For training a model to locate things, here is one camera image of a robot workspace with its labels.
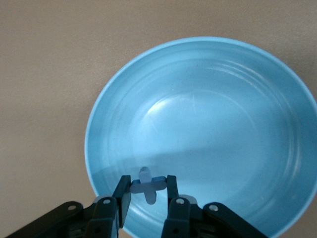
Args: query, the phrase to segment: blue bowl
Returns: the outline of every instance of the blue bowl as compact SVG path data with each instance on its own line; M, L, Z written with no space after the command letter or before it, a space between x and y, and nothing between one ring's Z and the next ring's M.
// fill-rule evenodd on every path
M96 195L122 175L176 175L199 206L221 202L269 237L307 209L317 190L317 105L300 78L246 43L195 37L157 46L102 90L85 138ZM132 196L125 230L159 238L166 190Z

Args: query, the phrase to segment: small plastic cross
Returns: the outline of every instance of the small plastic cross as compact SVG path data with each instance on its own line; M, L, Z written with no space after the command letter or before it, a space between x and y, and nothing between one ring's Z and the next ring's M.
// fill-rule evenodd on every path
M157 200L157 191L165 189L166 186L164 176L153 178L150 169L142 167L139 172L139 179L131 183L130 192L144 193L146 202L152 205Z

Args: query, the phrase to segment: bowl rim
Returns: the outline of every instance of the bowl rim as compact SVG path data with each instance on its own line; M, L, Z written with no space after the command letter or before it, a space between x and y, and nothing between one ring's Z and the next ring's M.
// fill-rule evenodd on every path
M150 54L153 54L156 51L167 48L167 47L171 47L171 46L175 46L175 45L179 45L179 44L184 44L184 43L192 43L192 42L214 42L214 43L226 43L226 44L230 44L230 45L236 45L236 46L248 49L250 51L253 51L254 53L258 53L259 55L261 55L264 58L267 58L268 60L272 61L273 63L275 63L279 67L281 67L283 70L285 70L299 84L299 86L305 91L305 94L306 94L309 102L311 103L311 106L314 109L315 114L317 115L317 103L316 103L312 93L309 91L308 87L300 79L300 77L286 63L284 63L283 61L281 61L280 59L278 59L276 56L272 55L271 53L269 53L269 52L267 52L267 51L265 51L257 46L254 46L254 45L251 45L249 43L242 42L239 40L231 39L231 38L215 37L215 36L196 36L196 37L189 37L189 38L181 38L181 39L172 40L172 41L157 45L157 46L150 48L150 49L146 50L145 52L139 54L138 56L134 57L132 60L130 60L128 63L126 63L119 71L117 71L117 73L115 73L111 77L111 79L106 83L106 85L104 86L102 91L99 93L99 95L94 103L94 106L90 112L89 119L87 122L86 131L85 131L84 155L85 155L86 171L88 174L90 184L91 184L95 194L97 194L97 188L95 187L95 183L93 181L93 177L92 177L91 171L89 169L90 168L90 166L89 166L90 161L89 161L89 155L88 155L88 141L89 141L89 131L90 131L90 128L92 125L92 120L93 120L95 111L96 111L102 97L104 96L104 94L106 93L108 88L111 86L111 84L118 77L120 77L120 75L127 68L133 66L133 64L136 63L137 61L139 61L140 59L142 59ZM305 211L308 209L308 207L312 203L316 193L317 193L317 180L315 181L315 185L311 190L310 196L308 198L306 198L305 205L301 208L301 210L297 213L297 215L294 216L286 226L282 227L274 236L272 236L272 238L279 237L281 234L286 232L290 227L292 227L302 217L302 215L305 213ZM134 234L133 232L131 232L129 229L124 228L124 230L127 231L133 237L137 237L137 235Z

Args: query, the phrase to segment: light blue plastic piece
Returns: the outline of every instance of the light blue plastic piece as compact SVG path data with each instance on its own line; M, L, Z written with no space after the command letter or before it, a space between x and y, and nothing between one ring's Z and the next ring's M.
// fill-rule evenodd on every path
M142 167L139 172L138 180L134 180L130 186L131 193L144 193L145 200L148 204L153 205L157 200L157 191L166 188L166 177L151 176L148 167Z

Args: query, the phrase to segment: beige table surface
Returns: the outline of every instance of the beige table surface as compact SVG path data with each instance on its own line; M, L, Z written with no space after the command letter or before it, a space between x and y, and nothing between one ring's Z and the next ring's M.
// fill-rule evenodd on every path
M0 237L65 201L91 204L84 136L96 97L136 55L201 35L271 52L317 98L315 0L0 2ZM282 237L317 237L316 199Z

